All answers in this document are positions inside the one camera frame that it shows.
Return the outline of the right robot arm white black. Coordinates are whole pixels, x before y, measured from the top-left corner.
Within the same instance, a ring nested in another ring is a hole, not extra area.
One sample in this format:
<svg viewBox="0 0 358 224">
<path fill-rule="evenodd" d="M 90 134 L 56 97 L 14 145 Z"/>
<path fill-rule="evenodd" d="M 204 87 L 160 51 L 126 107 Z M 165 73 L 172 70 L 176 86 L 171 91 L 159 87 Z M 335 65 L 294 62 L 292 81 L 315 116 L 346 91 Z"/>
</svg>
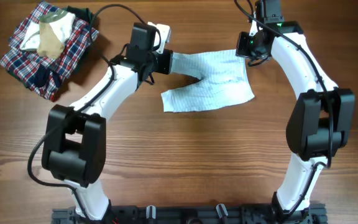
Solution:
<svg viewBox="0 0 358 224">
<path fill-rule="evenodd" d="M 347 144 L 356 98 L 326 75 L 299 23 L 284 19 L 280 1 L 256 1 L 248 11 L 239 2 L 235 5 L 251 24 L 249 32 L 239 35 L 236 55 L 248 59 L 249 67 L 275 60 L 296 96 L 286 126 L 291 159 L 272 199 L 277 219 L 295 221 L 307 216 L 320 173 L 331 168 L 333 157 Z"/>
</svg>

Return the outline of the light blue striped shorts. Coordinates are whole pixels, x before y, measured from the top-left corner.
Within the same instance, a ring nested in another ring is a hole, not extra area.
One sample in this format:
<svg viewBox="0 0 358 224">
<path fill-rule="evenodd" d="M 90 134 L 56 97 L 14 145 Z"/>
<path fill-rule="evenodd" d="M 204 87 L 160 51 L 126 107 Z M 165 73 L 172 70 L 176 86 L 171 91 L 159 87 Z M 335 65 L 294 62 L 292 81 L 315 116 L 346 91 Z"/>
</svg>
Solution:
<svg viewBox="0 0 358 224">
<path fill-rule="evenodd" d="M 171 72 L 197 78 L 198 82 L 161 94 L 164 112 L 218 110 L 252 100 L 245 60 L 236 51 L 173 54 Z"/>
</svg>

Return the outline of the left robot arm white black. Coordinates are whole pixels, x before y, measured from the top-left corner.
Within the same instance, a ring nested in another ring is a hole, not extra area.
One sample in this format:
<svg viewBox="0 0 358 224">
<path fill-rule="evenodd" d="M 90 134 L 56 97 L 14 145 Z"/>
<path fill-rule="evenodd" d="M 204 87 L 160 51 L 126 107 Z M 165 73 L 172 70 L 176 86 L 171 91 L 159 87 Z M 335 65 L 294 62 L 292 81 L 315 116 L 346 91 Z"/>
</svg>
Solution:
<svg viewBox="0 0 358 224">
<path fill-rule="evenodd" d="M 173 52 L 165 48 L 170 36 L 168 25 L 134 23 L 130 42 L 108 60 L 106 74 L 93 89 L 49 112 L 42 167 L 71 190 L 82 220 L 110 219 L 111 203 L 99 179 L 106 161 L 106 123 L 153 72 L 171 72 Z"/>
</svg>

